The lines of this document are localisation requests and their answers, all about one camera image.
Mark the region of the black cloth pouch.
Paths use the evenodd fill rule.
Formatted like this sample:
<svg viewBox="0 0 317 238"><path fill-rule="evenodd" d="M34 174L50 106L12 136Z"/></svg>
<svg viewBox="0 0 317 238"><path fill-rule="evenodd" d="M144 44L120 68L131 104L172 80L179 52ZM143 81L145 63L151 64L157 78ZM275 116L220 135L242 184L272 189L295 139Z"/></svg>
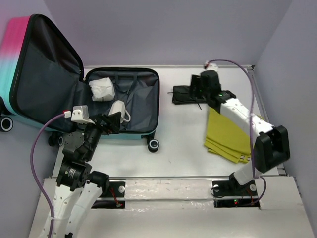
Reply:
<svg viewBox="0 0 317 238"><path fill-rule="evenodd" d="M215 106L215 101L208 98L206 93L198 87L191 88L188 85L175 85L172 88L172 103L175 105L196 104L200 109L200 104L207 104L210 107Z"/></svg>

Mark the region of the white ceramic mug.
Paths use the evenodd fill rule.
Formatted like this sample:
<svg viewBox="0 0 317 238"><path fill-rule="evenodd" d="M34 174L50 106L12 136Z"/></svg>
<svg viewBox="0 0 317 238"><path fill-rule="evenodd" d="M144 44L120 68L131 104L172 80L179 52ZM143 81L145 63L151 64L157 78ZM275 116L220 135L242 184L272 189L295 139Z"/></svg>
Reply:
<svg viewBox="0 0 317 238"><path fill-rule="evenodd" d="M125 103L121 100L116 100L108 113L109 116L115 114L115 113L121 113L120 116L120 123L124 122L130 122L131 121L131 115L126 109Z"/></svg>

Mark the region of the white plastic bag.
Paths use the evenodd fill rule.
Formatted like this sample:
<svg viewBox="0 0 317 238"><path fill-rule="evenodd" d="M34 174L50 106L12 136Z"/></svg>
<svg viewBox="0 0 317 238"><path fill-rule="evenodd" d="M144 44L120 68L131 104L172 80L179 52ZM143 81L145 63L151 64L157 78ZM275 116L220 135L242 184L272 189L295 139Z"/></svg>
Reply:
<svg viewBox="0 0 317 238"><path fill-rule="evenodd" d="M92 100L94 102L108 102L115 97L114 85L109 77L90 81L89 86L93 93Z"/></svg>

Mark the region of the yellow-green towel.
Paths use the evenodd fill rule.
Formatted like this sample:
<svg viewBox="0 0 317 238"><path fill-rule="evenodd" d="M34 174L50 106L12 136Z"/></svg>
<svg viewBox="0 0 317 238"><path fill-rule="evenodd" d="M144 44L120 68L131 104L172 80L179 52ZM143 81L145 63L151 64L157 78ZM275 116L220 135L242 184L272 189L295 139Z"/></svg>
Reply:
<svg viewBox="0 0 317 238"><path fill-rule="evenodd" d="M210 109L204 146L208 152L238 164L251 160L250 138L234 122Z"/></svg>

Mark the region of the pink and teal kids suitcase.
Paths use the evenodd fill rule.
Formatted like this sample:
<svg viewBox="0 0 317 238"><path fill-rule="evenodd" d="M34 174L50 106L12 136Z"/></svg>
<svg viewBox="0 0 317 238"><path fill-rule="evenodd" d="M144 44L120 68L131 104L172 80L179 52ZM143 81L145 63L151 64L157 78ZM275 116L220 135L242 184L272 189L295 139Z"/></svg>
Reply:
<svg viewBox="0 0 317 238"><path fill-rule="evenodd" d="M109 79L114 100L93 101L91 84ZM113 138L145 138L156 152L160 81L149 68L99 67L84 71L83 62L57 26L45 15L9 20L0 45L0 130L9 132L13 120L41 127L75 106L87 105L91 117L108 115L122 101L126 119Z"/></svg>

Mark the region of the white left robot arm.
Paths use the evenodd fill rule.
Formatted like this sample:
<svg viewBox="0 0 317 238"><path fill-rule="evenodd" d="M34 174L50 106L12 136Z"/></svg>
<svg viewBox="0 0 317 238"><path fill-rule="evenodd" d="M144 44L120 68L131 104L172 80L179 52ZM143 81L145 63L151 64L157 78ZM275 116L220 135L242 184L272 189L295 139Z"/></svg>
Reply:
<svg viewBox="0 0 317 238"><path fill-rule="evenodd" d="M66 136L53 205L39 235L41 238L77 237L96 199L109 192L109 176L93 171L89 162L102 135L119 133L120 117L120 113L114 113L83 118L85 129Z"/></svg>

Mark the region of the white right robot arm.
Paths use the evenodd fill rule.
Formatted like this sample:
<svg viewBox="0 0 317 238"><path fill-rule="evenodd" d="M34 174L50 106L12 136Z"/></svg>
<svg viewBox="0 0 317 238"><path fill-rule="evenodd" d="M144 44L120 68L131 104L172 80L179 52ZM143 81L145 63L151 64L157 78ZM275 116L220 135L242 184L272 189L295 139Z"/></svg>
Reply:
<svg viewBox="0 0 317 238"><path fill-rule="evenodd" d="M217 71L206 70L192 75L189 87L192 97L204 99L218 114L235 123L249 136L251 159L218 186L221 196L243 192L255 179L290 159L287 129L274 126L247 109L229 90L222 90Z"/></svg>

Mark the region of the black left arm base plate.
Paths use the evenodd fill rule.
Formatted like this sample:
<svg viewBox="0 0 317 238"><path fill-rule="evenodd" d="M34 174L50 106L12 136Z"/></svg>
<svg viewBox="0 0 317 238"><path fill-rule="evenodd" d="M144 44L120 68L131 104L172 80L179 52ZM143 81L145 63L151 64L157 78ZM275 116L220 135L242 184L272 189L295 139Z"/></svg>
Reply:
<svg viewBox="0 0 317 238"><path fill-rule="evenodd" d="M124 209L125 189L125 181L111 180L108 191L101 194L93 204L92 209Z"/></svg>

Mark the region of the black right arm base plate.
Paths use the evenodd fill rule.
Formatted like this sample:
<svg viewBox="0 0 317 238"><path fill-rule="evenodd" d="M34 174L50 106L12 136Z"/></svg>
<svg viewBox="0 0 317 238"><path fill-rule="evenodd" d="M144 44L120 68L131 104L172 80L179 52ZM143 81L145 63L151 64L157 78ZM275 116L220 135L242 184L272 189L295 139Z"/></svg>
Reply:
<svg viewBox="0 0 317 238"><path fill-rule="evenodd" d="M210 189L215 208L260 208L255 181L230 187L228 180L214 180Z"/></svg>

